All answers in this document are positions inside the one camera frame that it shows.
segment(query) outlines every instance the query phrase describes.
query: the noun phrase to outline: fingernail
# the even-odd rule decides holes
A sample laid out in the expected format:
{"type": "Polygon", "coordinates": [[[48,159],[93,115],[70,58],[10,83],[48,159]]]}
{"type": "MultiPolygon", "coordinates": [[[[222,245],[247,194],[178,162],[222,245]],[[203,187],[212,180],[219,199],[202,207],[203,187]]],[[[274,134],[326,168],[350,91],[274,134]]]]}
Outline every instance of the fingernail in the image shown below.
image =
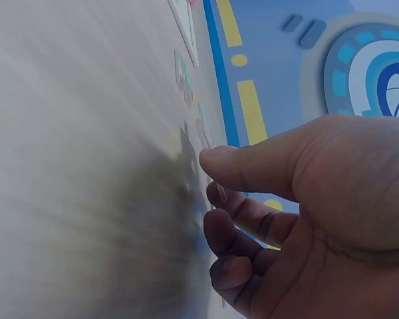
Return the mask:
{"type": "Polygon", "coordinates": [[[235,150],[236,148],[233,146],[228,146],[228,145],[221,145],[216,148],[209,148],[203,150],[203,155],[206,156],[219,156],[221,154],[224,154],[226,152],[230,152],[231,150],[235,150]]]}
{"type": "Polygon", "coordinates": [[[222,202],[226,203],[227,202],[227,196],[226,196],[225,189],[220,184],[216,184],[216,185],[217,185],[217,191],[219,192],[220,200],[222,202]]]}
{"type": "Polygon", "coordinates": [[[230,258],[223,263],[222,269],[225,273],[229,274],[231,272],[232,267],[237,262],[237,258],[230,258]]]}

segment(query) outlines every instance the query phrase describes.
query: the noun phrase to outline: blue circle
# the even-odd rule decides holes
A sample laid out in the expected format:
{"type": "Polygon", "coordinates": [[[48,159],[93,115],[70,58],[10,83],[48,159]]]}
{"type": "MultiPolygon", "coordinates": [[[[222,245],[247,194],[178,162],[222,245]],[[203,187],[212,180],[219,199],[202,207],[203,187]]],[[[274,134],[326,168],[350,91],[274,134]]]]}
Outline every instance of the blue circle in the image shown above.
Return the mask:
{"type": "Polygon", "coordinates": [[[387,101],[387,87],[388,82],[395,74],[399,74],[399,63],[387,66],[380,74],[377,83],[378,104],[380,105],[381,112],[384,116],[397,116],[399,111],[399,103],[396,107],[395,113],[390,111],[387,101]]]}
{"type": "MultiPolygon", "coordinates": [[[[387,40],[399,42],[399,26],[365,23],[348,29],[332,44],[325,62],[323,83],[329,113],[355,114],[349,87],[352,61],[363,47],[387,40]]],[[[364,81],[370,109],[357,115],[394,116],[389,108],[386,91],[390,77],[396,74],[389,75],[390,70],[396,67],[399,68],[399,52],[391,51],[390,47],[382,51],[368,65],[364,81]]]]}

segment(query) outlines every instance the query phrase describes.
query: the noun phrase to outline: sticker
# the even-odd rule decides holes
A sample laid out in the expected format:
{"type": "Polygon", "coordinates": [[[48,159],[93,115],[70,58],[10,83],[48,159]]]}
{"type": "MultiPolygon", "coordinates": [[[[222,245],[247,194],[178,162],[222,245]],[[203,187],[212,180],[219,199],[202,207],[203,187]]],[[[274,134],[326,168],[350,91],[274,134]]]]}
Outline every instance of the sticker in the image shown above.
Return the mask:
{"type": "Polygon", "coordinates": [[[194,102],[194,94],[192,92],[189,72],[182,56],[177,50],[174,50],[174,60],[176,66],[176,83],[178,84],[179,89],[184,93],[186,104],[190,107],[194,102]]]}

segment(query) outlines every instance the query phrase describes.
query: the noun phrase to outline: white wall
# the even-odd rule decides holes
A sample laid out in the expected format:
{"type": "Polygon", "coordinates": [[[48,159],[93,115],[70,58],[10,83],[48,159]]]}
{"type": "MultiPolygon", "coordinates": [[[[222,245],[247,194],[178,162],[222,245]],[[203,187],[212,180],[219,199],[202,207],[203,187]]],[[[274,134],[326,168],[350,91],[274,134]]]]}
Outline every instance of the white wall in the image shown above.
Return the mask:
{"type": "Polygon", "coordinates": [[[189,64],[167,1],[0,1],[0,319],[183,318],[208,294],[183,190],[198,114],[174,49],[221,117],[212,64],[189,64]]]}

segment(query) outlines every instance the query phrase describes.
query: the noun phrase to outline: hand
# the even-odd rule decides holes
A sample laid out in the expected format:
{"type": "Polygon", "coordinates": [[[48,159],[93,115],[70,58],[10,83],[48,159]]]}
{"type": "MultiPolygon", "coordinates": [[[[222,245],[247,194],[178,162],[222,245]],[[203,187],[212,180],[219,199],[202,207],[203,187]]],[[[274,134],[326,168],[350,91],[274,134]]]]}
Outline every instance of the hand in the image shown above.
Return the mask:
{"type": "Polygon", "coordinates": [[[215,290],[251,319],[399,318],[399,119],[325,116],[256,146],[204,150],[215,290]],[[241,191],[273,193],[300,214],[241,191]],[[263,249],[259,240],[281,247],[263,249]]]}

